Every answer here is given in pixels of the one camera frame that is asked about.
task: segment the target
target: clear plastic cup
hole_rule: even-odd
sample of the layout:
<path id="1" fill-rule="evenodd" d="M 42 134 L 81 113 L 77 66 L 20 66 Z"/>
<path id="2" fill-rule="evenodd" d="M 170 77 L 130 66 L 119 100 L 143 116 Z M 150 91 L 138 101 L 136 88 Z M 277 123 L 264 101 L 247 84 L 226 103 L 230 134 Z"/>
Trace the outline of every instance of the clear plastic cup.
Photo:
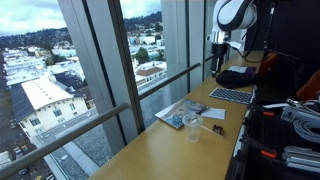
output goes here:
<path id="1" fill-rule="evenodd" d="M 198 114 L 186 114 L 183 116 L 182 122 L 188 141 L 199 141 L 202 121 L 202 117 Z"/>

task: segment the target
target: computer keyboard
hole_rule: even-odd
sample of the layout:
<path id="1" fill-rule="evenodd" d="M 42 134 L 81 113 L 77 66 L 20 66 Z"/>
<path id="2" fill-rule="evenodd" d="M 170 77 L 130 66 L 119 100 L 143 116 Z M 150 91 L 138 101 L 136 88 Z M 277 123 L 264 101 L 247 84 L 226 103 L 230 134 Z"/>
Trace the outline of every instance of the computer keyboard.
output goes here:
<path id="1" fill-rule="evenodd" d="M 227 101 L 249 104 L 253 94 L 226 88 L 216 88 L 209 94 L 209 96 Z"/>

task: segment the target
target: cloudy sky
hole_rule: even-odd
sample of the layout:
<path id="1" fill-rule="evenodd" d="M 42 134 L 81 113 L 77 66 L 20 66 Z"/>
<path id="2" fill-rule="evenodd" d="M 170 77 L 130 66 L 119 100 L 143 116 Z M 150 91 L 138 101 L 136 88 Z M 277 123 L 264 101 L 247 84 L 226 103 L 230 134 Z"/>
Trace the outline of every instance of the cloudy sky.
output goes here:
<path id="1" fill-rule="evenodd" d="M 124 18 L 161 10 L 160 0 L 121 0 Z M 0 36 L 66 27 L 57 0 L 0 0 Z"/>

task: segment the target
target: desk surface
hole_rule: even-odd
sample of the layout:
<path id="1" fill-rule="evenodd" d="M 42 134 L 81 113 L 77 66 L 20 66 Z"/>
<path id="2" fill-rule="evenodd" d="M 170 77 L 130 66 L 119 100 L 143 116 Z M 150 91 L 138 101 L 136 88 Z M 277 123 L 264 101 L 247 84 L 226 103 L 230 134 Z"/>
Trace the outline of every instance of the desk surface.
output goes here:
<path id="1" fill-rule="evenodd" d="M 252 52 L 250 59 L 259 59 L 262 52 Z M 223 67 L 259 66 L 249 64 L 239 57 L 233 58 Z M 201 129 L 197 143 L 186 140 L 184 129 L 176 130 L 163 121 L 156 121 L 111 161 L 102 166 L 90 179 L 224 179 L 232 157 L 246 105 L 209 97 L 215 88 L 221 87 L 213 78 L 205 80 L 186 99 L 213 108 L 226 109 L 225 120 L 204 118 L 203 125 L 214 124 L 224 129 L 220 137 Z M 240 88 L 252 91 L 251 87 Z"/>

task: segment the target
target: magazine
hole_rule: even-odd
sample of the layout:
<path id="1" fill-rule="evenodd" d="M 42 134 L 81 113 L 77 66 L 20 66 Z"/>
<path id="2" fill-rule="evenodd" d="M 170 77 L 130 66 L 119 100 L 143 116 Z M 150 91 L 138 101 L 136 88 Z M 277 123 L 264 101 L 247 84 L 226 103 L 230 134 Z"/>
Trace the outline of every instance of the magazine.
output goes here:
<path id="1" fill-rule="evenodd" d="M 181 99 L 171 106 L 155 114 L 156 117 L 165 121 L 172 127 L 179 129 L 183 126 L 182 117 L 188 113 L 199 113 L 207 107 L 194 101 Z"/>

